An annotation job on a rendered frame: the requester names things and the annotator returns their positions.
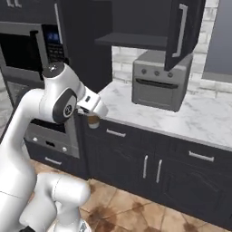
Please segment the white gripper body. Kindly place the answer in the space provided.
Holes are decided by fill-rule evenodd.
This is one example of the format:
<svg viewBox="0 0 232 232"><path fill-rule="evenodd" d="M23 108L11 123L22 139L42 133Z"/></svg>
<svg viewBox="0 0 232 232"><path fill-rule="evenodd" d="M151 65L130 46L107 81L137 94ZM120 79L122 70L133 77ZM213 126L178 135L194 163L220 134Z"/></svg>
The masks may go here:
<svg viewBox="0 0 232 232"><path fill-rule="evenodd" d="M104 118L108 114L107 106L102 102L99 101L95 108L88 113L89 116L98 116L100 118Z"/></svg>

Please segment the dark base cabinet door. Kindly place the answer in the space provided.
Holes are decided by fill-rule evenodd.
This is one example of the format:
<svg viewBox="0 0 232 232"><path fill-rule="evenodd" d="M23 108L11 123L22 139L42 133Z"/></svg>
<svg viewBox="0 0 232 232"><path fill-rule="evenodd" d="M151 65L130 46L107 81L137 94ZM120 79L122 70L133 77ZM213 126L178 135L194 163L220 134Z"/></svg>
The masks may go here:
<svg viewBox="0 0 232 232"><path fill-rule="evenodd" d="M150 153L95 138L89 138L86 149L90 173L94 179L139 196L146 197L149 194ZM146 155L149 158L144 179L143 162Z"/></svg>
<svg viewBox="0 0 232 232"><path fill-rule="evenodd" d="M159 183L157 168L162 160ZM151 178L153 200L222 227L232 219L232 178L155 154Z"/></svg>

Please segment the dark tall cabinet panel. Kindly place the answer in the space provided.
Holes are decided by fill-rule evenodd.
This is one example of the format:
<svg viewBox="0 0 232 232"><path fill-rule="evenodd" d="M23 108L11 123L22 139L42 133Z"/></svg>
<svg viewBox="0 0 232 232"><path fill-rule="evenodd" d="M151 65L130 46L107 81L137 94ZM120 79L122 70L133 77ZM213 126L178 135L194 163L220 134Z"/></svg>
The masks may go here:
<svg viewBox="0 0 232 232"><path fill-rule="evenodd" d="M58 0L64 55L79 79L99 92L112 81L111 47L95 42L111 30L111 3Z"/></svg>

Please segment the dark cabinet above microwave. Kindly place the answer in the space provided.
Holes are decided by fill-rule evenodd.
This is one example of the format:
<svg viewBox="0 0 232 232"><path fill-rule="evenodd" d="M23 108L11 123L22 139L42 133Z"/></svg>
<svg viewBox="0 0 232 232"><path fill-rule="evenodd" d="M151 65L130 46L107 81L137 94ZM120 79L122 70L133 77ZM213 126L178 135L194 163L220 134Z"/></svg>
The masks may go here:
<svg viewBox="0 0 232 232"><path fill-rule="evenodd" d="M0 21L55 24L54 0L0 0Z"/></svg>

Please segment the brown drink bottle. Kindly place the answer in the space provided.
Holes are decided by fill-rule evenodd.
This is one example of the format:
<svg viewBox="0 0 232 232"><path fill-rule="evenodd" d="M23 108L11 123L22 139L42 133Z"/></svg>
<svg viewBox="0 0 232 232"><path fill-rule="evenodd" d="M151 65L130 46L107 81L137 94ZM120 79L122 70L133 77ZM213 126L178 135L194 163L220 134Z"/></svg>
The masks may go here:
<svg viewBox="0 0 232 232"><path fill-rule="evenodd" d="M96 115L88 115L87 121L91 129L97 129L100 125L100 118Z"/></svg>

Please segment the grey built-in oven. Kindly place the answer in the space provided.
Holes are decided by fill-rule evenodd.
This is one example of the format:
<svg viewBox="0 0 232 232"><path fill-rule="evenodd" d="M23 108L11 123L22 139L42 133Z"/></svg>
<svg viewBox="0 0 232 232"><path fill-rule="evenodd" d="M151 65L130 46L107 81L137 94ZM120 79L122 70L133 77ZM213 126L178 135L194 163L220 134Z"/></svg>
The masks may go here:
<svg viewBox="0 0 232 232"><path fill-rule="evenodd" d="M63 124L33 120L29 124L24 137L34 144L80 158L73 115Z"/></svg>

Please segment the dark drawer front under oven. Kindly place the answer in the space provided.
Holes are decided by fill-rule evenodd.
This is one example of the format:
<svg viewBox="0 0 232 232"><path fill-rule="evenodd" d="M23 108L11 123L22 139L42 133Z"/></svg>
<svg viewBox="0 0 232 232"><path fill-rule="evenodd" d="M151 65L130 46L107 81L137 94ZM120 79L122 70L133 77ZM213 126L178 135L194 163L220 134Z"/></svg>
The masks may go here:
<svg viewBox="0 0 232 232"><path fill-rule="evenodd" d="M29 141L27 141L25 145L30 157L33 160L42 162L43 164L67 172L78 178L89 179L89 173L84 161L81 161L80 159L76 159L73 156L61 153L59 151L48 149L44 146L34 144ZM63 164L61 166L53 164L52 162L45 160L45 157L48 157L52 160L61 161Z"/></svg>

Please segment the grey toaster oven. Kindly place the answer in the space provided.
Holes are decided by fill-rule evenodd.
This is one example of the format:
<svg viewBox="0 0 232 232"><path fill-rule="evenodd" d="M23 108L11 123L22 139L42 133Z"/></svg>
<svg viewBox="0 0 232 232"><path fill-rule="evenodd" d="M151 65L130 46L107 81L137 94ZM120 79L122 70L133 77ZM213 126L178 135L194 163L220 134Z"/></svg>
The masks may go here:
<svg viewBox="0 0 232 232"><path fill-rule="evenodd" d="M186 95L193 54L170 71L164 70L165 52L148 50L132 65L131 101L168 111L179 111Z"/></svg>

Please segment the grey microwave oven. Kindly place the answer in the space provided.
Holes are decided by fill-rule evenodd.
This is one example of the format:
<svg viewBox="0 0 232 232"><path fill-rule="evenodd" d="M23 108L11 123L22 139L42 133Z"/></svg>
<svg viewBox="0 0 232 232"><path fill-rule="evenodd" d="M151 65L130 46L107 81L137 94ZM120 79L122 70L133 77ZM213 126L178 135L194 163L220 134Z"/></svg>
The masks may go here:
<svg viewBox="0 0 232 232"><path fill-rule="evenodd" d="M42 82L31 58L30 32L37 31L37 43L44 67L49 63L68 63L55 24L0 22L0 68L3 76Z"/></svg>

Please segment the grey window panel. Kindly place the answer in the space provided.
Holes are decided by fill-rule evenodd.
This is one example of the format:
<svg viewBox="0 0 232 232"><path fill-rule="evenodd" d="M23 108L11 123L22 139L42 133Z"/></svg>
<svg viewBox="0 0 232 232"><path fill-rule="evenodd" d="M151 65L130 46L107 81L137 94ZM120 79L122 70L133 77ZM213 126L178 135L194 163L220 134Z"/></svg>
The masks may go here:
<svg viewBox="0 0 232 232"><path fill-rule="evenodd" d="M232 83L232 0L219 0L202 78Z"/></svg>

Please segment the dark open wall cabinet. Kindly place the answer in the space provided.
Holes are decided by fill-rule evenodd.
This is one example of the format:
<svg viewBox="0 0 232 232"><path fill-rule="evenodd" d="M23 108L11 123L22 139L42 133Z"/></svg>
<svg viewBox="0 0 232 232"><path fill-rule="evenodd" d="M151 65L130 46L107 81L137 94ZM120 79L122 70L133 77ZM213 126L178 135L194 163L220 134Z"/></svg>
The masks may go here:
<svg viewBox="0 0 232 232"><path fill-rule="evenodd" d="M93 0L95 43L165 50L172 0Z"/></svg>

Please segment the dark wall cabinet door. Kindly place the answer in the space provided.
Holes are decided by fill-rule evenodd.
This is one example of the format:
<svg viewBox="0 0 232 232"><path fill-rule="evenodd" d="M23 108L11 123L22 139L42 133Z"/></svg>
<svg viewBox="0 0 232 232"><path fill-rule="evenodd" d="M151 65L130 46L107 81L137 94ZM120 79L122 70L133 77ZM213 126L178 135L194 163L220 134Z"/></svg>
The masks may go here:
<svg viewBox="0 0 232 232"><path fill-rule="evenodd" d="M188 7L187 21L185 26L183 44L180 57L172 57L177 51L179 28L182 11L179 10L179 4ZM170 71L188 54L192 53L198 43L198 37L202 18L204 14L206 0L172 0L169 19L169 32L165 57L165 71Z"/></svg>

